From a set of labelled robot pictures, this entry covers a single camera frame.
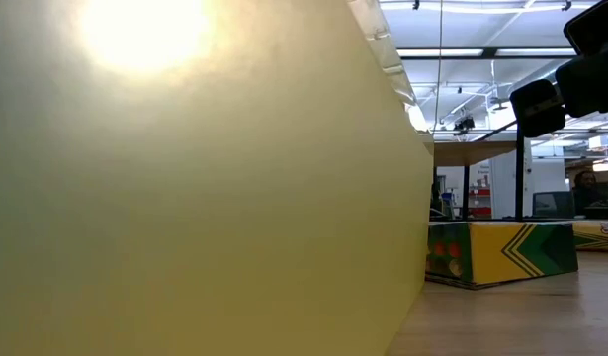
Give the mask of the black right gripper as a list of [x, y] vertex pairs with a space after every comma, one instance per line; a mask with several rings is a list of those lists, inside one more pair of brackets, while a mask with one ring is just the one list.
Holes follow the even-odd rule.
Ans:
[[540, 79], [518, 88], [510, 103], [525, 137], [560, 130], [568, 116], [608, 113], [608, 50], [560, 66], [554, 81]]

